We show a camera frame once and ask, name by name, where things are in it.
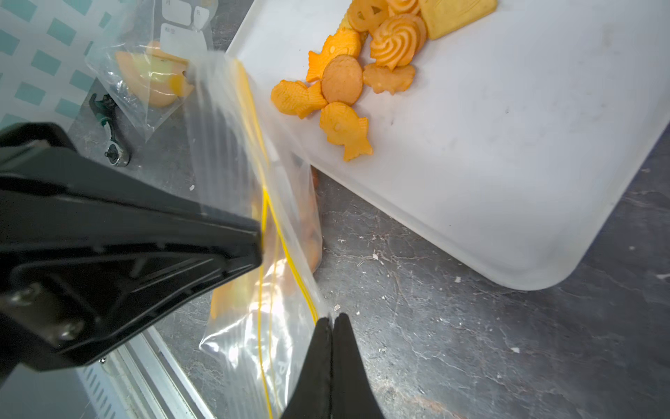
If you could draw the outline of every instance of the fish-shaped cookie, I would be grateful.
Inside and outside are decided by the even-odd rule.
[[[393,71],[388,67],[368,64],[363,70],[363,82],[372,87],[375,93],[387,91],[394,95],[404,92],[412,85],[416,69],[411,64],[396,67]]]
[[[297,115],[300,119],[304,119],[318,109],[323,109],[328,104],[321,92],[320,81],[307,87],[301,81],[282,80],[272,89],[270,99],[279,112],[286,115]]]
[[[309,53],[310,67],[307,70],[308,82],[319,80],[324,76],[328,63],[338,55],[351,55],[358,58],[360,54],[360,35],[353,29],[338,29],[334,35],[329,35],[319,54]]]
[[[321,111],[319,126],[326,132],[328,142],[344,146],[344,161],[361,154],[373,154],[368,142],[368,119],[359,118],[356,111],[341,102],[330,103]]]

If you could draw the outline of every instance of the orange cookie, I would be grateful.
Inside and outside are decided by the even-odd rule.
[[[321,90],[328,103],[356,103],[363,91],[363,71],[358,60],[351,55],[333,58],[324,70]]]
[[[409,89],[414,81],[414,74],[416,70],[410,65],[389,70],[387,67],[368,64],[363,70],[363,82],[372,87],[375,93],[387,91],[394,95]]]
[[[419,0],[387,0],[389,4],[389,16],[411,13],[417,15],[421,10]]]
[[[353,0],[346,16],[355,30],[373,33],[389,17],[389,5],[386,0]]]
[[[423,47],[427,36],[423,20],[409,13],[390,17],[373,33],[370,57],[390,70],[406,66]]]
[[[360,34],[353,29],[338,29],[334,35],[328,36],[321,53],[310,51],[310,67],[307,70],[307,81],[314,82],[324,76],[328,63],[339,55],[351,55],[357,58],[360,54]]]
[[[323,108],[319,126],[326,132],[329,143],[344,146],[345,162],[374,153],[368,142],[368,119],[359,118],[344,103],[333,102]]]
[[[310,113],[328,104],[321,93],[321,82],[307,87],[300,81],[282,80],[272,89],[270,99],[279,112],[286,115],[297,115],[300,119],[304,119]]]

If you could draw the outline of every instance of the plastic bag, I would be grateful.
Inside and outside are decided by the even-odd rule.
[[[189,60],[212,49],[218,0],[136,0],[86,56],[133,126],[148,139],[192,92]]]
[[[196,94],[186,123],[200,201],[253,217],[263,232],[263,266],[214,291],[200,348],[223,366],[227,417],[278,418],[314,325],[328,314],[312,277],[322,236],[311,168],[269,98],[252,94],[240,62],[209,53],[189,75]]]

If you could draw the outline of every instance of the metal screw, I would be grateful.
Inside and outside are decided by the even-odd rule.
[[[22,290],[15,291],[9,295],[9,303],[13,306],[29,306],[35,302],[35,299],[38,297],[42,289],[40,285],[36,282],[30,284]]]
[[[61,341],[73,341],[84,330],[83,320],[67,320],[58,326],[58,339]]]

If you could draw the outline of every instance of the cookie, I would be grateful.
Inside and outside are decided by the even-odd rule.
[[[355,30],[373,33],[389,17],[389,5],[386,0],[353,0],[346,16]]]
[[[368,141],[368,119],[359,118],[356,111],[341,102],[333,102],[321,111],[319,127],[329,143],[344,146],[344,161],[361,154],[374,154]]]
[[[360,35],[353,29],[342,28],[334,35],[328,36],[319,54],[310,51],[310,67],[307,70],[307,81],[315,82],[324,75],[328,63],[339,55],[351,55],[357,58],[360,54]]]
[[[423,47],[425,39],[426,28],[420,17],[409,13],[393,16],[373,33],[370,57],[389,70],[406,66]]]
[[[416,15],[421,10],[419,0],[387,0],[389,4],[389,16],[402,15],[410,13]]]
[[[363,91],[363,71],[358,60],[349,55],[333,58],[324,70],[321,89],[328,103],[353,105]]]
[[[282,80],[272,89],[270,99],[279,112],[286,115],[297,115],[300,119],[304,119],[310,113],[328,104],[321,93],[321,82],[307,87],[301,81]]]
[[[409,89],[415,74],[416,69],[410,65],[389,70],[387,67],[368,64],[363,70],[363,82],[372,87],[377,94],[387,91],[394,95],[396,92]]]
[[[419,0],[428,36],[436,40],[493,13],[497,0]]]

